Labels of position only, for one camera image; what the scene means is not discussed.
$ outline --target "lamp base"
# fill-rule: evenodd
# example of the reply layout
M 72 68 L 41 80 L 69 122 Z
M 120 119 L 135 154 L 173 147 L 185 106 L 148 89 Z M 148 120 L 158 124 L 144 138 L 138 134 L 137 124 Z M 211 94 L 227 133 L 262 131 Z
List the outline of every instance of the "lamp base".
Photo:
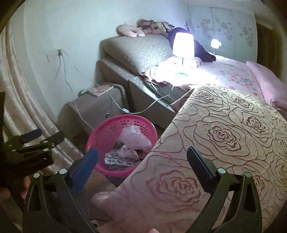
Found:
M 182 77 L 188 77 L 188 75 L 187 74 L 185 74 L 185 73 L 177 73 L 175 76 L 182 76 Z

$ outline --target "bed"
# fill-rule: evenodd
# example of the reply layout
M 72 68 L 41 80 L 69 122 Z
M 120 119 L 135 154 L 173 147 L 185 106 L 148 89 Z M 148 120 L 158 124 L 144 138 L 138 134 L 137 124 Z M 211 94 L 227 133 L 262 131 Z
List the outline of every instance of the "bed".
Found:
M 179 87 L 182 90 L 182 95 L 189 89 L 200 85 L 213 84 L 264 98 L 255 75 L 245 63 L 219 55 L 216 55 L 216 61 L 212 63 L 200 62 L 198 68 L 191 67 L 195 62 L 197 62 L 196 58 L 185 59 L 182 65 L 180 58 L 172 56 L 142 72 L 141 75 L 146 81 L 158 85 L 159 90 L 166 89 L 164 84 Z M 188 77 L 176 76 L 178 72 L 183 72 Z M 174 95 L 171 88 L 167 90 L 169 92 L 164 91 L 163 93 Z
M 264 231 L 287 199 L 287 121 L 252 94 L 214 85 L 194 89 L 132 174 L 115 191 L 93 197 L 93 204 L 113 219 L 99 231 L 185 232 L 210 197 L 187 162 L 190 146 L 218 168 L 253 175 Z M 215 226 L 223 221 L 231 197 Z
M 163 69 L 167 73 L 159 78 L 167 79 L 171 72 L 177 72 L 170 67 L 175 60 L 164 37 L 113 38 L 106 41 L 104 49 L 108 56 L 99 62 L 104 79 L 125 87 L 135 111 L 171 90 L 168 85 L 161 92 L 149 87 L 147 83 L 155 77 L 152 72 L 149 80 L 140 75 L 148 77 L 143 72 L 158 70 L 162 64 L 168 69 Z M 146 233 L 152 228 L 161 233 L 185 232 L 209 199 L 186 160 L 190 146 L 230 173 L 253 174 L 263 230 L 284 205 L 287 121 L 274 108 L 274 100 L 281 98 L 281 103 L 287 104 L 287 86 L 265 67 L 221 56 L 198 69 L 186 68 L 192 81 L 174 87 L 183 90 L 183 96 L 172 104 L 160 100 L 142 115 L 166 129 L 152 151 L 115 191 L 93 197 L 94 205 L 113 219 L 100 227 L 100 232 Z M 222 222 L 230 199 L 231 194 L 216 226 Z

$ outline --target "power cord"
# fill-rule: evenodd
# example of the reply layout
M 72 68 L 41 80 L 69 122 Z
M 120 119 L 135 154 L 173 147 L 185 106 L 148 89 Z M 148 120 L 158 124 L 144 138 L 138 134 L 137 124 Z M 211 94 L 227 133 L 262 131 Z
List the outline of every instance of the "power cord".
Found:
M 64 58 L 64 56 L 63 56 L 62 50 L 59 50 L 59 51 L 58 51 L 58 56 L 59 56 L 59 58 L 60 58 L 60 61 L 61 61 L 61 57 L 63 58 L 65 82 L 68 84 L 69 88 L 71 89 L 71 93 L 72 93 L 72 97 L 73 97 L 73 102 L 74 102 L 74 105 L 75 105 L 75 107 L 76 107 L 76 110 L 77 110 L 77 112 L 78 112 L 80 118 L 83 120 L 83 122 L 85 122 L 92 130 L 94 130 L 94 128 L 93 128 L 92 126 L 90 126 L 90 125 L 84 120 L 84 118 L 83 118 L 82 115 L 80 114 L 80 111 L 79 111 L 79 109 L 78 109 L 78 107 L 77 107 L 77 104 L 76 104 L 76 101 L 75 101 L 75 98 L 74 98 L 73 89 L 72 89 L 71 85 L 70 85 L 70 84 L 68 83 L 68 81 L 67 81 L 66 63 L 65 63 L 65 58 Z
M 58 50 L 58 56 L 59 56 L 59 59 L 60 59 L 59 71 L 60 71 L 60 69 L 61 69 L 61 57 L 62 57 L 62 59 L 63 59 L 63 64 L 64 64 L 65 82 L 68 84 L 69 88 L 71 89 L 72 96 L 73 96 L 73 102 L 74 102 L 74 104 L 75 104 L 76 110 L 77 110 L 77 112 L 78 112 L 80 118 L 81 118 L 91 129 L 94 130 L 94 128 L 93 128 L 92 126 L 90 126 L 90 125 L 83 119 L 83 117 L 81 116 L 81 114 L 80 114 L 80 112 L 79 112 L 79 109 L 78 109 L 78 107 L 77 107 L 77 105 L 76 105 L 76 101 L 75 101 L 75 99 L 74 99 L 74 94 L 73 94 L 73 89 L 72 89 L 71 85 L 70 85 L 70 84 L 68 83 L 68 81 L 67 81 L 66 64 L 65 64 L 65 58 L 64 58 L 64 56 L 63 56 L 63 52 L 69 57 L 69 55 L 68 55 L 64 50 L 62 50 L 62 49 L 59 49 L 59 50 Z M 74 68 L 79 72 L 79 76 L 80 76 L 82 79 L 85 79 L 85 78 L 83 78 L 83 77 L 81 76 L 80 70 L 78 70 L 75 66 L 74 66 Z M 101 88 L 102 90 L 104 90 L 104 91 L 111 97 L 111 99 L 115 102 L 115 104 L 117 105 L 117 107 L 118 107 L 119 109 L 121 109 L 123 112 L 127 113 L 127 114 L 140 114 L 140 113 L 143 113 L 143 112 L 145 112 L 146 110 L 148 110 L 151 106 L 153 106 L 156 102 L 158 102 L 159 100 L 170 96 L 170 94 L 169 94 L 169 95 L 163 96 L 163 97 L 161 97 L 161 98 L 155 100 L 151 105 L 149 105 L 145 110 L 143 110 L 143 111 L 141 111 L 141 112 L 129 112 L 129 110 L 127 110 L 126 108 L 121 108 L 121 107 L 118 105 L 118 103 L 115 101 L 115 99 L 111 96 L 111 94 L 110 94 L 107 90 L 105 90 L 104 88 L 102 88 L 100 85 L 98 85 L 96 82 L 94 82 L 94 81 L 91 80 L 91 79 L 88 79 L 88 78 L 87 78 L 86 80 L 91 81 L 92 83 L 94 83 L 95 85 L 97 85 L 99 88 Z

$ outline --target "purple cloth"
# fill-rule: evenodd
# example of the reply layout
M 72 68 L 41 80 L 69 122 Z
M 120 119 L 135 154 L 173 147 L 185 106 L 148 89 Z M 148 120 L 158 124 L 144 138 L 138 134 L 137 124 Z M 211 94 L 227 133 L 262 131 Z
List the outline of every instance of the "purple cloth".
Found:
M 169 40 L 169 44 L 171 48 L 173 48 L 173 42 L 175 38 L 175 34 L 177 32 L 184 32 L 184 33 L 190 33 L 187 30 L 183 28 L 175 28 L 173 29 L 169 34 L 167 39 Z M 204 47 L 197 41 L 194 40 L 194 52 L 195 52 L 195 57 L 199 57 L 203 62 L 213 62 L 216 61 L 216 57 L 209 54 L 208 52 L 205 51 Z

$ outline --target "table lamp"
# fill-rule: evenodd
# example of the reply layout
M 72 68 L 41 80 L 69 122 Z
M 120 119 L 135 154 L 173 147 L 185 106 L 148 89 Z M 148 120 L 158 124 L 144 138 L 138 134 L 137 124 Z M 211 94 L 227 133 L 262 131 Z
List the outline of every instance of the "table lamp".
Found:
M 182 66 L 183 66 L 183 59 L 184 58 L 194 58 L 194 40 L 193 35 L 190 33 L 185 32 L 178 32 L 175 35 L 174 42 L 173 42 L 173 55 L 177 57 L 182 57 Z M 177 73 L 176 75 L 184 75 L 187 76 L 185 73 Z
M 212 39 L 210 46 L 212 48 L 219 49 L 219 46 L 221 46 L 221 42 L 219 42 L 217 39 Z

